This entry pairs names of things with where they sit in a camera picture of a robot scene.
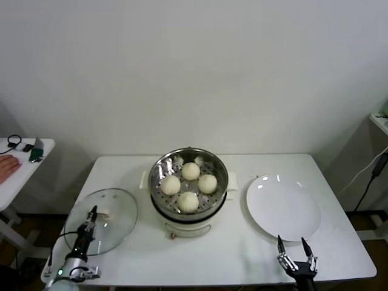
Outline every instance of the white wall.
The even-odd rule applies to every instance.
[[[386,99],[387,9],[1,1],[1,102],[28,136],[57,143],[18,208],[68,211],[99,155],[308,152],[329,168]]]

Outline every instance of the wooden floor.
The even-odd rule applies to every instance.
[[[357,230],[373,229],[373,223],[368,217],[353,216],[350,218],[353,226]],[[27,237],[32,229],[41,231],[35,245],[38,247],[51,247],[54,245],[57,235],[59,235],[65,218],[63,216],[23,216],[22,223],[14,226],[14,229],[22,236]],[[372,257],[378,274],[372,279],[362,279],[336,283],[318,283],[317,289],[322,291],[386,291],[388,290],[388,245],[385,241],[368,241],[364,243],[369,255]],[[9,243],[3,242],[0,244],[0,265],[9,266],[15,258],[15,248]],[[44,288],[40,280],[40,273],[44,267],[45,260],[27,259],[21,269],[21,284],[23,291],[41,291]],[[116,290],[142,290],[142,291],[159,291],[159,288],[116,288]],[[88,287],[82,290],[106,290],[109,288],[94,289]],[[283,291],[296,290],[293,286],[240,286],[234,287],[197,287],[197,288],[168,288],[164,287],[162,291]]]

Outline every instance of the small device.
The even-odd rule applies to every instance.
[[[383,153],[372,171],[372,176],[379,177],[388,162],[388,152]]]
[[[59,268],[55,278],[47,283],[45,290],[75,290],[75,283],[101,276],[99,267],[87,264],[87,251],[90,243],[94,240],[96,218],[97,206],[94,206],[89,212],[86,222],[77,229],[77,239],[72,251],[67,254],[65,263]]]
[[[302,244],[307,262],[294,262],[286,254],[283,240],[278,235],[278,261],[287,275],[295,279],[299,291],[316,291],[313,279],[317,273],[316,262],[318,258],[313,255],[310,246],[304,238],[302,238]]]
[[[43,142],[41,141],[40,138],[35,139],[35,145],[34,148],[31,151],[30,155],[30,162],[40,162],[43,160]]]
[[[17,150],[19,152],[28,153],[29,151],[31,151],[34,145],[26,144],[25,142],[19,142],[19,143],[9,142],[8,147],[11,147],[12,149]]]

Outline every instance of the power cord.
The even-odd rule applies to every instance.
[[[383,153],[381,158],[378,160],[375,168],[372,171],[372,176],[370,177],[370,180],[369,180],[369,183],[368,183],[368,185],[367,185],[367,187],[365,189],[364,195],[361,197],[360,201],[358,201],[358,204],[357,204],[356,208],[354,209],[354,212],[357,211],[357,209],[360,206],[361,202],[365,198],[366,193],[368,192],[371,183],[373,182],[373,180],[375,178],[380,176],[380,174],[383,171],[384,167],[386,166],[387,162],[388,162],[388,152],[387,153]]]
[[[22,282],[20,280],[20,270],[19,270],[19,259],[18,259],[18,249],[15,248],[15,257],[16,257],[16,270],[18,271],[18,283],[20,291],[23,291]]]
[[[19,141],[18,142],[11,142],[11,138],[18,138]],[[20,145],[20,143],[22,142],[22,138],[20,135],[10,135],[8,138],[7,138],[7,141],[8,141],[8,144],[12,144],[11,148],[4,151],[4,152],[1,152],[0,155],[3,155],[5,153],[8,153],[10,151],[12,151],[15,147],[17,147],[18,145]]]
[[[61,236],[71,235],[71,234],[77,234],[77,232],[64,232],[60,234],[58,238],[60,238]],[[48,263],[47,263],[47,267],[49,270],[51,269],[52,264],[53,264],[53,247],[50,248],[50,256],[48,258]]]
[[[372,160],[372,162],[370,162],[370,163],[368,164],[368,166],[366,166],[366,167],[363,168],[361,171],[359,171],[359,172],[353,177],[353,179],[348,183],[348,185],[346,185],[346,186],[340,191],[339,194],[344,193],[344,192],[346,191],[346,189],[349,188],[349,186],[353,184],[353,182],[357,179],[357,177],[358,177],[361,173],[363,173],[366,169],[368,169],[368,168],[369,168],[369,167],[377,160],[377,158],[378,158],[379,156],[381,156],[383,153],[385,153],[387,150],[388,150],[388,146],[387,146],[381,153],[379,153],[378,155],[376,155],[376,157],[374,157],[374,159]]]
[[[88,268],[86,268],[84,266],[78,266],[78,267],[72,268],[72,270],[69,273],[69,277],[72,277],[72,273],[75,270],[79,270],[79,269],[81,269],[81,270],[83,270],[85,272],[88,271]],[[74,281],[74,282],[77,282],[77,283],[81,283],[81,282],[84,282],[86,279],[85,278],[80,278],[80,279],[77,279],[77,280],[75,280],[75,279],[71,279],[71,280]]]

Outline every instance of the metal rim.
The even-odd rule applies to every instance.
[[[191,150],[191,151],[194,151],[194,152],[200,152],[200,153],[206,153],[207,155],[211,156],[212,158],[216,159],[219,164],[221,165],[222,169],[227,173],[227,169],[224,165],[224,163],[221,161],[221,159],[219,157],[217,157],[215,154],[207,151],[207,150],[203,150],[203,149],[198,149],[198,148],[193,148],[193,147],[184,147],[184,148],[181,148],[181,149],[178,149],[178,150],[173,150],[172,152],[169,152],[169,153],[166,153],[164,156],[160,157],[159,160],[157,160],[157,162],[154,163],[154,165],[152,165],[152,168],[151,169],[154,169],[159,163],[161,163],[163,160],[165,160],[166,158],[169,158],[170,156],[172,155],[175,155],[177,153],[181,153],[181,152],[184,152],[186,150]],[[226,190],[227,190],[227,185],[228,185],[228,182],[229,182],[229,177],[228,175],[226,174],[226,186],[225,186],[225,189],[223,191],[223,194],[220,196],[220,199],[224,199],[226,197]],[[148,178],[148,189],[150,190],[151,192],[151,196],[152,196],[152,188],[153,188],[153,185],[152,185],[152,179],[151,179],[151,176],[149,176]],[[218,202],[214,202],[210,208],[214,207],[214,206],[217,206],[217,204],[219,204]],[[167,212],[171,213],[171,214],[176,214],[176,212],[170,210],[168,207],[165,207],[163,205],[158,205],[158,207],[161,207],[163,208],[164,210],[166,210]],[[200,213],[204,213],[208,211],[207,210],[202,210],[200,212],[193,212],[193,213],[184,213],[182,215],[185,215],[185,216],[195,216],[195,215],[199,215]]]
[[[222,200],[221,204],[219,205],[219,207],[217,208],[216,211],[214,211],[214,212],[212,212],[211,214],[209,214],[209,216],[205,216],[204,218],[200,218],[200,219],[196,219],[196,220],[192,220],[192,221],[178,220],[178,219],[169,217],[169,216],[167,216],[164,212],[160,211],[159,206],[156,205],[156,203],[155,203],[154,199],[152,198],[152,196],[151,196],[151,201],[152,201],[152,204],[153,204],[153,206],[155,207],[156,211],[157,211],[161,216],[163,216],[164,218],[168,219],[169,221],[172,221],[172,222],[175,222],[175,223],[180,223],[180,224],[196,224],[196,223],[200,223],[200,222],[203,222],[203,221],[205,221],[205,220],[208,220],[209,218],[211,218],[211,217],[213,217],[214,215],[216,215],[216,213],[218,213],[218,212],[221,210],[221,207],[224,205],[224,203],[225,203],[225,201],[226,201],[226,195],[227,195],[227,193],[225,193],[224,199]]]
[[[136,201],[135,197],[128,191],[124,190],[124,189],[121,189],[121,188],[116,188],[116,187],[112,187],[112,188],[104,188],[104,189],[100,189],[100,190],[97,190],[97,191],[94,191],[90,194],[88,194],[87,196],[85,196],[85,198],[83,198],[82,200],[80,200],[74,207],[76,207],[79,203],[81,203],[84,199],[86,199],[87,197],[93,195],[93,194],[96,194],[98,192],[102,192],[102,191],[106,191],[106,190],[120,190],[120,191],[123,191],[125,192],[126,194],[128,194],[129,196],[132,197],[133,201],[135,202],[135,206],[136,206],[136,216],[135,216],[135,221],[132,225],[132,228],[129,230],[128,234],[126,234],[126,236],[124,236],[122,239],[120,239],[117,244],[110,250],[113,250],[115,248],[117,248],[132,232],[133,232],[133,229],[135,228],[136,226],[136,223],[138,222],[138,217],[139,217],[139,207],[138,207],[138,202]],[[72,214],[72,212],[70,212],[69,216],[67,217],[66,219],[66,222],[65,222],[65,225],[64,225],[64,233],[66,232],[66,225],[67,225],[67,221],[68,219],[70,218],[70,215]],[[65,239],[65,242],[67,244],[67,246],[69,247],[69,249],[71,250],[72,249],[72,246],[69,244],[69,242],[67,241],[66,239],[66,236],[64,236],[64,239]],[[88,255],[88,256],[97,256],[97,255],[102,255],[103,253],[107,253],[109,252],[110,250],[106,250],[105,252],[101,252],[101,253],[96,253],[96,254],[93,254],[93,255]]]

